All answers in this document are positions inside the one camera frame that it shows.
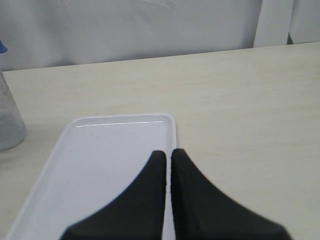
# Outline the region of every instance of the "table surface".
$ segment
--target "table surface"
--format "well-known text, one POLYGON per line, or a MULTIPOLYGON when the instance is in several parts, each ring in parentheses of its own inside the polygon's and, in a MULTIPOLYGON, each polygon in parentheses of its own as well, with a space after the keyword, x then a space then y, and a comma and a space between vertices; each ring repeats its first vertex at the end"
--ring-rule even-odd
POLYGON ((320 42, 4 73, 27 126, 0 152, 0 239, 64 127, 169 113, 178 146, 226 194, 320 236, 320 42))

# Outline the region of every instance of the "clear plastic bottle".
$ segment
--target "clear plastic bottle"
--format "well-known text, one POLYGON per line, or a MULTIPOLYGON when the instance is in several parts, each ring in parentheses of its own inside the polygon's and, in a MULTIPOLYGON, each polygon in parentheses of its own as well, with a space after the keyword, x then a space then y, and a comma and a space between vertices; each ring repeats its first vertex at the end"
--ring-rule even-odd
POLYGON ((25 123, 0 69, 0 151, 17 146, 25 136, 25 123))

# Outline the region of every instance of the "white tray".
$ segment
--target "white tray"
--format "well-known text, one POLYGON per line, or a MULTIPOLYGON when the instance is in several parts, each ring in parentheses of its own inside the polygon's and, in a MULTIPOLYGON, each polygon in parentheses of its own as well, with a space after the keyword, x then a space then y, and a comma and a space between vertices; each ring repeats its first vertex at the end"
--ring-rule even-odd
POLYGON ((170 157, 176 147, 175 120, 168 114, 75 120, 57 141, 6 240, 58 240, 69 225, 117 197, 153 150, 167 156, 162 238, 174 240, 170 157))

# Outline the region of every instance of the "white curtain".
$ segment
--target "white curtain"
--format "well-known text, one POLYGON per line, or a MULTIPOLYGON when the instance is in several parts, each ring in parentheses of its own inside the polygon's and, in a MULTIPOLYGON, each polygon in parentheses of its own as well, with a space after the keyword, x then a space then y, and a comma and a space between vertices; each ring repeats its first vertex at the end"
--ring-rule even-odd
POLYGON ((8 47, 1 67, 286 44, 292 5, 293 0, 0 0, 0 39, 8 47))

